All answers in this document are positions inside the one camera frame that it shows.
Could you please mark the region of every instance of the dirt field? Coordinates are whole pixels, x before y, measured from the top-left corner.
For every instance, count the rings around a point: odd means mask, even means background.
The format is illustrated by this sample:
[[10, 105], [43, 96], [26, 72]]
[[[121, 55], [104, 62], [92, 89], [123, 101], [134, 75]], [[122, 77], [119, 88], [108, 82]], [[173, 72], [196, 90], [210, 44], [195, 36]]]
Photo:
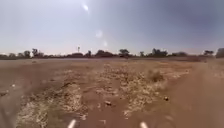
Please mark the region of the dirt field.
[[0, 61], [1, 127], [224, 127], [224, 61]]

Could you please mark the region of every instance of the blue sky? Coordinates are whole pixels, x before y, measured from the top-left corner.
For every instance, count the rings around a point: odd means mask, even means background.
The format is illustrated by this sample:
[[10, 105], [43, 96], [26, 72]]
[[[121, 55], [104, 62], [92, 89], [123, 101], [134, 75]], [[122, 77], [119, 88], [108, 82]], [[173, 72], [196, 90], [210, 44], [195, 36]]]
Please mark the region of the blue sky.
[[1, 0], [0, 53], [224, 47], [222, 0]]

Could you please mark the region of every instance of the tree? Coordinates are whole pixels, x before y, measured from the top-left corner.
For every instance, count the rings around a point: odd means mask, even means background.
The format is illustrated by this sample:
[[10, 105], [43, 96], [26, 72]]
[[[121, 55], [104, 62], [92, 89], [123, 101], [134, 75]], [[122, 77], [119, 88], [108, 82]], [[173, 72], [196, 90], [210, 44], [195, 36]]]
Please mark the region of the tree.
[[95, 54], [95, 56], [97, 56], [97, 57], [113, 57], [114, 55], [107, 51], [98, 50], [97, 53]]
[[33, 57], [38, 57], [38, 50], [33, 48], [32, 49]]
[[152, 50], [152, 56], [153, 57], [166, 57], [168, 54], [167, 51], [161, 51], [160, 49], [153, 49]]
[[5, 54], [0, 54], [0, 59], [5, 59], [5, 58], [7, 58], [7, 55], [5, 55]]
[[171, 56], [178, 56], [178, 57], [184, 57], [187, 56], [188, 54], [186, 52], [177, 52], [177, 53], [172, 53]]
[[141, 52], [140, 52], [140, 56], [141, 56], [141, 57], [144, 57], [144, 56], [145, 56], [144, 51], [141, 51]]
[[129, 51], [127, 49], [120, 49], [119, 50], [119, 55], [120, 57], [128, 57], [129, 56]]
[[26, 50], [23, 52], [24, 57], [30, 58], [30, 51]]
[[91, 56], [92, 56], [92, 52], [89, 50], [89, 51], [85, 54], [85, 56], [88, 57], [88, 58], [91, 57]]
[[216, 53], [217, 58], [223, 58], [224, 57], [224, 48], [219, 48]]
[[24, 58], [24, 54], [23, 54], [23, 53], [18, 53], [18, 54], [17, 54], [17, 57], [19, 57], [19, 58]]
[[9, 53], [9, 57], [10, 58], [16, 58], [16, 54], [15, 53]]
[[205, 50], [204, 55], [206, 56], [212, 56], [214, 54], [214, 51]]

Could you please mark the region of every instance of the distant tree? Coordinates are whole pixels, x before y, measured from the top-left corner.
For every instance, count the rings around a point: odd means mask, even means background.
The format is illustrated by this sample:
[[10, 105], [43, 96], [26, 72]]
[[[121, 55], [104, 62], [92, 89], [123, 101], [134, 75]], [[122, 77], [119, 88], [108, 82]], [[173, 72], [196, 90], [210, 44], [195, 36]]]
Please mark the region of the distant tree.
[[8, 56], [5, 54], [0, 54], [0, 59], [6, 59]]
[[219, 48], [216, 53], [217, 58], [224, 58], [224, 48]]
[[153, 57], [166, 57], [168, 54], [167, 51], [161, 51], [160, 49], [153, 49], [152, 50], [152, 56]]
[[67, 57], [71, 57], [71, 58], [82, 58], [83, 57], [83, 54], [82, 53], [72, 53], [71, 55], [67, 55]]
[[24, 54], [23, 54], [23, 53], [18, 53], [18, 54], [17, 54], [17, 57], [18, 57], [18, 58], [24, 58]]
[[92, 56], [92, 52], [89, 50], [89, 51], [85, 54], [85, 56], [88, 57], [88, 58], [91, 57], [91, 56]]
[[15, 53], [9, 53], [9, 57], [15, 58], [16, 57], [16, 54]]
[[214, 51], [205, 50], [204, 55], [206, 56], [212, 56], [214, 54]]
[[33, 53], [33, 57], [35, 57], [35, 58], [43, 58], [44, 57], [44, 53], [39, 51], [38, 49], [33, 48], [32, 53]]
[[188, 56], [188, 54], [186, 52], [176, 52], [176, 53], [172, 53], [171, 56], [178, 56], [178, 57], [184, 57], [184, 56]]
[[107, 51], [98, 50], [95, 56], [96, 57], [113, 57], [114, 55]]
[[141, 56], [141, 57], [144, 57], [144, 56], [145, 56], [144, 51], [141, 51], [141, 52], [140, 52], [140, 56]]
[[32, 49], [33, 57], [38, 57], [38, 50], [33, 48]]
[[127, 49], [120, 49], [119, 50], [119, 55], [120, 57], [128, 57], [129, 56], [129, 51]]
[[23, 56], [26, 58], [30, 58], [30, 51], [24, 51]]

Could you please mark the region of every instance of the dry field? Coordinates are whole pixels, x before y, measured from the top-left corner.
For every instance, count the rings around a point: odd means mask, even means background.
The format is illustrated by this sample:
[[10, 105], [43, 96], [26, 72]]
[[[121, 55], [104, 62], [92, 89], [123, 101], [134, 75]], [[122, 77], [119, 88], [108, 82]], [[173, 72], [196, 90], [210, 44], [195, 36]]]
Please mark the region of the dry field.
[[12, 111], [17, 128], [66, 128], [72, 119], [78, 121], [77, 127], [134, 127], [132, 120], [151, 113], [153, 103], [164, 101], [163, 92], [170, 83], [189, 74], [196, 64], [153, 60], [0, 62], [1, 102], [6, 111]]

